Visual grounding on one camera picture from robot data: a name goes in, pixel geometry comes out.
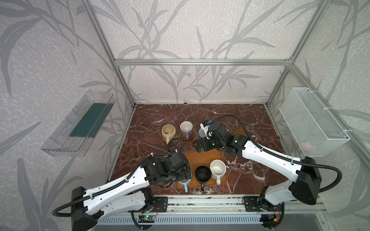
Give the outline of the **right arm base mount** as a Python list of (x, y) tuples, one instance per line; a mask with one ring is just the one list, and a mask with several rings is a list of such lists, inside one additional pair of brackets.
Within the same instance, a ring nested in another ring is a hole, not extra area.
[(259, 196), (244, 196), (242, 204), (246, 212), (282, 212), (284, 210), (284, 203), (273, 205), (263, 197)]

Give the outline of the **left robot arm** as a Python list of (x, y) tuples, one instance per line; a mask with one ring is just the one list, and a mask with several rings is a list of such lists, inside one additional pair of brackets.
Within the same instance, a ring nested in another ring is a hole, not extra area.
[(155, 198), (150, 185), (188, 180), (190, 173), (189, 161), (181, 152), (150, 154), (123, 177), (96, 188), (74, 189), (71, 202), (57, 207), (52, 215), (70, 217), (74, 231), (88, 231), (111, 215), (152, 209)]

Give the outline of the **black ceramic mug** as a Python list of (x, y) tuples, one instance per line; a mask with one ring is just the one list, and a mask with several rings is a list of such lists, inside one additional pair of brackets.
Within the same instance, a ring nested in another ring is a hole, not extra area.
[(201, 191), (204, 191), (205, 185), (211, 179), (212, 172), (207, 166), (199, 166), (195, 171), (195, 177), (197, 182), (200, 184)]

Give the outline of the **brown wooden saucer coaster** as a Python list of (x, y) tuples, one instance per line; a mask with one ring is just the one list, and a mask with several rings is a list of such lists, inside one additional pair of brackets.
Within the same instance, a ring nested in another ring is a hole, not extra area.
[(192, 140), (195, 136), (195, 133), (192, 132), (180, 132), (180, 138), (184, 141)]

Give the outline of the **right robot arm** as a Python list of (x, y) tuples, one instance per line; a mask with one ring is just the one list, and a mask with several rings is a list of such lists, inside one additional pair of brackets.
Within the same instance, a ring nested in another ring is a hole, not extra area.
[[(233, 135), (224, 124), (219, 122), (201, 123), (200, 132), (204, 134), (203, 137), (193, 143), (197, 152), (217, 149), (263, 164), (287, 178), (283, 183), (263, 188), (257, 200), (258, 206), (263, 211), (295, 200), (306, 205), (315, 205), (318, 194), (338, 185), (343, 176), (340, 169), (319, 165), (310, 157), (299, 159), (264, 147), (258, 144), (248, 132), (244, 135)], [(336, 179), (323, 188), (321, 188), (320, 169), (332, 170), (337, 174)]]

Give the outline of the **light blue mug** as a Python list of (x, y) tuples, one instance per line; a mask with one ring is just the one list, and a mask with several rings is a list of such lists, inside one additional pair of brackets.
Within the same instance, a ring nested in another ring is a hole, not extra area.
[(191, 179), (188, 179), (188, 180), (183, 180), (183, 181), (179, 181), (178, 182), (181, 186), (184, 187), (184, 190), (186, 193), (188, 193), (188, 186), (190, 185), (191, 183)]

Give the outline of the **beige ceramic mug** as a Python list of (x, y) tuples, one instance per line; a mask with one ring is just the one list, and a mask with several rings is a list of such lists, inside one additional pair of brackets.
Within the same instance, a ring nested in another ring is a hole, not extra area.
[(163, 140), (169, 144), (170, 140), (177, 138), (177, 130), (175, 126), (171, 124), (164, 125), (161, 129), (161, 136)]

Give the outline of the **purple ceramic mug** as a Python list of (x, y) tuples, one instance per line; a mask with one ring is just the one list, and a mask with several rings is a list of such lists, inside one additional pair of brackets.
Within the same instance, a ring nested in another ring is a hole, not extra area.
[(181, 132), (192, 132), (193, 131), (193, 124), (189, 121), (184, 121), (180, 124)]

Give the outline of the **white speckled mug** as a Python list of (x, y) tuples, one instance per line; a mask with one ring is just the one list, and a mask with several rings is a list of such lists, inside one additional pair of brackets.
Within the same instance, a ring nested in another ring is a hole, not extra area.
[(226, 165), (221, 160), (214, 160), (210, 164), (211, 177), (216, 181), (217, 185), (221, 184), (221, 179), (226, 174)]

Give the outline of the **woven straw coaster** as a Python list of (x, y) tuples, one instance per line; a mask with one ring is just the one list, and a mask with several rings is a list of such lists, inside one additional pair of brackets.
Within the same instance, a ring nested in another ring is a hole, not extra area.
[(176, 132), (162, 133), (162, 138), (168, 144), (172, 139), (177, 138)]

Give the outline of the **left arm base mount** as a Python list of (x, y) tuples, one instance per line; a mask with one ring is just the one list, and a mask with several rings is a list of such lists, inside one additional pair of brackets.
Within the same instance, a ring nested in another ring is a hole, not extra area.
[(166, 196), (155, 196), (154, 198), (145, 200), (145, 204), (141, 209), (131, 210), (130, 212), (135, 213), (166, 212), (168, 206), (168, 199), (169, 198)]

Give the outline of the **grey woven coaster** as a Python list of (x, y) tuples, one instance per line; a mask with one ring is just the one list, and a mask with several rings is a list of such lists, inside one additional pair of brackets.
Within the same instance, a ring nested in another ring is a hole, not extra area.
[(205, 131), (204, 131), (202, 128), (200, 128), (200, 129), (199, 129), (198, 134), (199, 134), (199, 136), (200, 136), (201, 138), (206, 137), (206, 133), (205, 133)]

